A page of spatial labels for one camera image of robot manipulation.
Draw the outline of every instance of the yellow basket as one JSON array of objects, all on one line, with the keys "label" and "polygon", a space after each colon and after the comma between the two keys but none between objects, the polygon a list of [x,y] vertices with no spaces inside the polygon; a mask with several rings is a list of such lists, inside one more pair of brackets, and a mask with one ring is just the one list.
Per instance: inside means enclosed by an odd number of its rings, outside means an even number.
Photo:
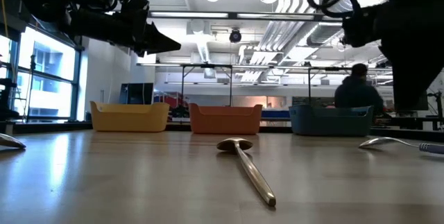
[{"label": "yellow basket", "polygon": [[105,104],[91,101],[92,126],[96,131],[162,132],[168,121],[169,104]]}]

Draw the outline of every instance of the orange basket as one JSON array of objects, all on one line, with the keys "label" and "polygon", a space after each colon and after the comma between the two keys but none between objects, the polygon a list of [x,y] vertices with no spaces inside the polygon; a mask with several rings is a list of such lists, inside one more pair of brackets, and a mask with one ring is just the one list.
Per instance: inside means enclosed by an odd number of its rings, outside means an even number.
[{"label": "orange basket", "polygon": [[105,104],[91,101],[96,131],[161,132],[167,126],[169,104]]},{"label": "orange basket", "polygon": [[191,130],[196,134],[256,135],[262,105],[255,107],[208,107],[189,104]]}]

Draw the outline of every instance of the man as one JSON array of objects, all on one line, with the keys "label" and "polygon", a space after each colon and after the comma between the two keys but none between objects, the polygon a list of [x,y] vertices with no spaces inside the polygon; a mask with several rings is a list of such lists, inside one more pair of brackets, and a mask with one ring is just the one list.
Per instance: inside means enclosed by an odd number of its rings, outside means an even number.
[{"label": "man", "polygon": [[377,90],[366,84],[367,66],[355,64],[352,75],[345,78],[334,93],[336,107],[373,106],[373,115],[383,114],[384,103]]}]

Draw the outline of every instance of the dark jacket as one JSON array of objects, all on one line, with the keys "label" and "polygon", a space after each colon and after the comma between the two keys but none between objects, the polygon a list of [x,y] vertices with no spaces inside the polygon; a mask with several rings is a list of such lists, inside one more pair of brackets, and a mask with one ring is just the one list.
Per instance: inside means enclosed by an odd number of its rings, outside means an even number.
[{"label": "dark jacket", "polygon": [[334,93],[336,107],[374,106],[374,115],[383,113],[384,103],[377,90],[365,80],[348,76]]}]

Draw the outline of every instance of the wooden table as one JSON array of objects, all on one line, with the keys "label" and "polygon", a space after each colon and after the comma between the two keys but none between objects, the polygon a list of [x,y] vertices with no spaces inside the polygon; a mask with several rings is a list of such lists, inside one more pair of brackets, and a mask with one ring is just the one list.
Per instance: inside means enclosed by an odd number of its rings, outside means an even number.
[{"label": "wooden table", "polygon": [[0,151],[0,223],[444,222],[444,157],[365,138],[248,137],[277,198],[268,208],[226,137],[189,132],[27,135]]}]

